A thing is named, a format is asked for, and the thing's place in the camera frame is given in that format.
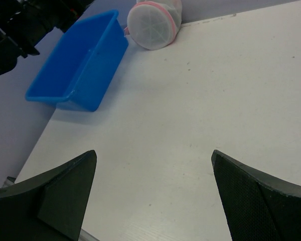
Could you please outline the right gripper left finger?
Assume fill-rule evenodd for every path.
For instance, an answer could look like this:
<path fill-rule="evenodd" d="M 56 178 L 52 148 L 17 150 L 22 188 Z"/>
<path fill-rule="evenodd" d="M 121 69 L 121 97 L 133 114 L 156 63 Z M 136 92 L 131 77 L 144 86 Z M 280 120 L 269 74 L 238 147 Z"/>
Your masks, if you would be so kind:
<path fill-rule="evenodd" d="M 0 188 L 0 240 L 79 240 L 96 164 L 91 150 Z"/>

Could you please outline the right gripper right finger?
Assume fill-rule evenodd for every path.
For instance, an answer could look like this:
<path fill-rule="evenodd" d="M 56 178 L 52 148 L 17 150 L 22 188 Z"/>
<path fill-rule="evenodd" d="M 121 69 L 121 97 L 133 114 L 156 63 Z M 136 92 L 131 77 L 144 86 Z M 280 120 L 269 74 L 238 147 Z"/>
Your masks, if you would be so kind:
<path fill-rule="evenodd" d="M 232 240 L 301 240 L 301 186 L 218 150 L 211 161 Z"/>

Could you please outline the white mesh laundry bag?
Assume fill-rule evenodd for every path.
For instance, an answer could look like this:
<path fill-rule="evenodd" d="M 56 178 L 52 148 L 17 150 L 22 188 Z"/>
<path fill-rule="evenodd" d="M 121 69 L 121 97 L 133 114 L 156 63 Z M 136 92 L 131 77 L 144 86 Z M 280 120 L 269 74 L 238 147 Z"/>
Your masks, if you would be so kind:
<path fill-rule="evenodd" d="M 145 49 L 161 49 L 176 38 L 182 9 L 181 1 L 137 1 L 128 13 L 124 31 Z"/>

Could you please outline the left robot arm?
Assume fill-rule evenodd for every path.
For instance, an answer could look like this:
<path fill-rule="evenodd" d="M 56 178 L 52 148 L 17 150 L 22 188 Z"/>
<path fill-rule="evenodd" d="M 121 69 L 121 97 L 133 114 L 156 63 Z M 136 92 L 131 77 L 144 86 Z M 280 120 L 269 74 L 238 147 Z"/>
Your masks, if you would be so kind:
<path fill-rule="evenodd" d="M 18 58 L 39 55 L 36 45 L 54 28 L 66 32 L 92 1 L 0 0 L 0 75 L 15 68 Z"/>

